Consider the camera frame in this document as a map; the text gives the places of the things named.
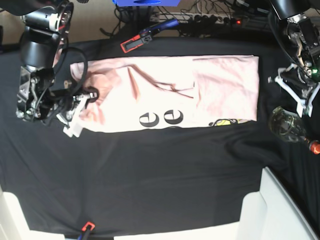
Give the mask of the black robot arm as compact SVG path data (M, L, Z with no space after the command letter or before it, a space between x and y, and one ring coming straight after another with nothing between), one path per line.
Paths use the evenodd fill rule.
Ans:
M89 67L85 53L69 46L74 4L69 0L2 0L0 8L19 16L24 23L19 41L22 65L17 118L46 126L57 118L69 127L75 114L99 96L97 89L83 87ZM51 90L59 72L55 66L70 52L78 53L83 60L81 77L65 89Z

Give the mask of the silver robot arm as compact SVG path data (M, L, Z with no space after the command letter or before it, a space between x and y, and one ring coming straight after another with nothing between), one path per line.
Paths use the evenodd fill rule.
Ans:
M291 83L307 99L320 86L320 31L305 14L308 0L271 0L268 23L290 66L278 71L283 83Z

